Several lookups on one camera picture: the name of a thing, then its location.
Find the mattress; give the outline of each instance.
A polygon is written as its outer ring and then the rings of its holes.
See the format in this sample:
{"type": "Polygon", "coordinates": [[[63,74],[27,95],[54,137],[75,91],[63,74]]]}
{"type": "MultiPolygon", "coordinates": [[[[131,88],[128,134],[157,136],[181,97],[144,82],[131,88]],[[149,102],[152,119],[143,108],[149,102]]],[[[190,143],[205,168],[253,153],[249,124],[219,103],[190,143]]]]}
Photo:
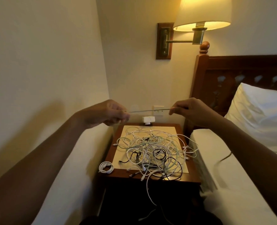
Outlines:
{"type": "Polygon", "coordinates": [[[198,150],[196,165],[205,189],[204,205],[224,224],[277,224],[272,212],[252,180],[224,141],[209,129],[194,130],[190,146],[198,150]]]}

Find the cream wall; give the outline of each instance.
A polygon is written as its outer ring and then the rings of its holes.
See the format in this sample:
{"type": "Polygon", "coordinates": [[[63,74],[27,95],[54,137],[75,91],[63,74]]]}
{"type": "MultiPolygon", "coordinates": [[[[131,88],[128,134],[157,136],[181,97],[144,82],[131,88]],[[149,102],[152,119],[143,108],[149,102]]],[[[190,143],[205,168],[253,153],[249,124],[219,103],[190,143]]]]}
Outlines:
{"type": "MultiPolygon", "coordinates": [[[[0,0],[0,176],[74,112],[106,99],[95,0],[0,0]]],[[[84,132],[33,224],[79,224],[111,133],[84,132]]]]}
{"type": "MultiPolygon", "coordinates": [[[[170,107],[189,96],[199,46],[176,43],[171,60],[155,60],[156,25],[174,22],[180,1],[97,0],[109,95],[128,109],[170,107]]],[[[209,55],[277,54],[277,0],[233,0],[232,18],[229,27],[206,32],[209,55]]],[[[183,123],[177,115],[157,120],[183,123]]]]}

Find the white power adapter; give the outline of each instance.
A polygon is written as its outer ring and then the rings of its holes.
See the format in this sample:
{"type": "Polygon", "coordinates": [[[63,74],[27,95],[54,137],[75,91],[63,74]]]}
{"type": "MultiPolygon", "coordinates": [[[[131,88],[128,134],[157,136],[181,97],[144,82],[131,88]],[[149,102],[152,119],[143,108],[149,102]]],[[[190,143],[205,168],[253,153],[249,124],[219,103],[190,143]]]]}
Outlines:
{"type": "Polygon", "coordinates": [[[145,125],[150,125],[151,122],[155,122],[155,117],[154,116],[143,117],[143,122],[145,123],[145,125]]]}

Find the electrical outlet plate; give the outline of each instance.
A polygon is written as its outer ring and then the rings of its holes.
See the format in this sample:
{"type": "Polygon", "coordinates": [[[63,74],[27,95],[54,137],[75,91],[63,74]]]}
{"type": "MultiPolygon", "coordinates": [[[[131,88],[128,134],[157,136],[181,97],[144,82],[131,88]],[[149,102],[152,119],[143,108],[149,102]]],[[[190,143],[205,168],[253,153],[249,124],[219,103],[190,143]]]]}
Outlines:
{"type": "Polygon", "coordinates": [[[159,115],[166,115],[169,111],[168,110],[160,110],[160,109],[166,109],[165,106],[153,106],[153,110],[159,110],[159,111],[153,111],[154,116],[159,115]]]}

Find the lampshade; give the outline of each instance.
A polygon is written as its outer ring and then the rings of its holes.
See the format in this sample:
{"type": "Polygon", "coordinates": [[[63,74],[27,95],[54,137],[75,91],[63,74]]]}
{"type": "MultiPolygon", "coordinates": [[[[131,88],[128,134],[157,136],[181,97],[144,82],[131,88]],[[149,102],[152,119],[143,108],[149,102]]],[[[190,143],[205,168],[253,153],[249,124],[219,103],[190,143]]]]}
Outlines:
{"type": "Polygon", "coordinates": [[[196,23],[205,22],[207,30],[231,24],[232,0],[181,0],[175,31],[193,31],[196,23]]]}

